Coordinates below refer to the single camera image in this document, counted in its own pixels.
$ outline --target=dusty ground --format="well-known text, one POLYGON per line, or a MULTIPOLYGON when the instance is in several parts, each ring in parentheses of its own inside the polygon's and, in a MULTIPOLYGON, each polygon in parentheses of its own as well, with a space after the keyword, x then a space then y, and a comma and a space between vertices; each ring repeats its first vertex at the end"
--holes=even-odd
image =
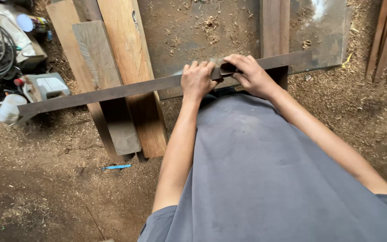
MULTIPOLYGON (((350 33, 349 66, 291 76, 289 91, 387 180, 387 83, 363 79, 378 1, 349 3, 360 30, 350 33)), ((46 4, 39 0, 35 14, 47 16, 46 4)), ((57 38, 45 49, 48 65, 77 93, 57 38)), ((180 98, 163 103, 171 132, 180 98)), ((111 162, 85 107, 20 126, 0 123, 0 241, 135 241, 151 210, 160 159, 129 163, 122 171, 100 170, 111 162)))

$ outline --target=right hand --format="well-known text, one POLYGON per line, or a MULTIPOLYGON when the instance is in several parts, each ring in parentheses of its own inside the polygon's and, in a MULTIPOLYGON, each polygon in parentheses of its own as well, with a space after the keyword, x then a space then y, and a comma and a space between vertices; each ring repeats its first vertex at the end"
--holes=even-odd
POLYGON ((232 78, 237 80, 244 90, 251 95, 270 99, 272 94, 282 88, 259 66, 252 56, 232 54, 223 58, 237 67, 243 73, 234 73, 232 78))

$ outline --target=paint can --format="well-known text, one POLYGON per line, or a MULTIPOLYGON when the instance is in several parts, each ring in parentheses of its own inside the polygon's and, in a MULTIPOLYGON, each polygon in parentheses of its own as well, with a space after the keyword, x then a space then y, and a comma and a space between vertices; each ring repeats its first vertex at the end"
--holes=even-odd
POLYGON ((35 17, 26 14, 19 14, 16 18, 17 25, 25 32, 47 33, 48 22, 45 18, 35 17))

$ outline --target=black electrical cable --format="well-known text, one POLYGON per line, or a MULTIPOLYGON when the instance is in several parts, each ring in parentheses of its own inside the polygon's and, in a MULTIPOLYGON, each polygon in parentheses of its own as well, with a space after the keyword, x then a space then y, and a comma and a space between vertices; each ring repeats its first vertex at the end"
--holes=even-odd
POLYGON ((0 40, 0 44, 2 45, 2 53, 0 56, 0 61, 7 55, 9 55, 10 62, 6 65, 4 65, 2 68, 0 68, 0 76, 6 74, 12 67, 16 59, 16 44, 13 41, 13 38, 10 36, 10 34, 7 33, 7 31, 0 27, 0 34, 2 37, 2 40, 0 40))

